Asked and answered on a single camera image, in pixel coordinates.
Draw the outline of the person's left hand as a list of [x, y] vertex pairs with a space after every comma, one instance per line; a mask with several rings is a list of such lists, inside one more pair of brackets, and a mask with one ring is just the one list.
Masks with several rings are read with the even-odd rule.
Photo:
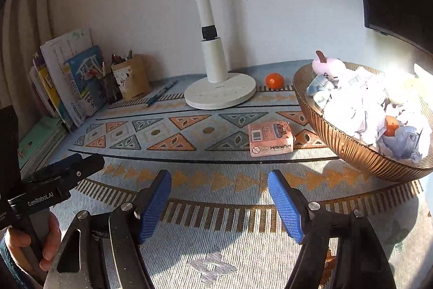
[[[60, 247], [62, 240], [62, 233], [60, 231], [60, 224], [57, 217], [49, 212], [48, 219], [48, 235], [42, 248], [42, 260], [39, 262], [41, 271], [48, 271], [53, 263], [55, 254]], [[31, 243], [31, 238], [26, 233], [10, 227], [4, 236], [4, 241], [12, 259], [27, 274], [33, 277], [37, 274], [37, 270], [24, 256], [22, 248], [28, 247]]]

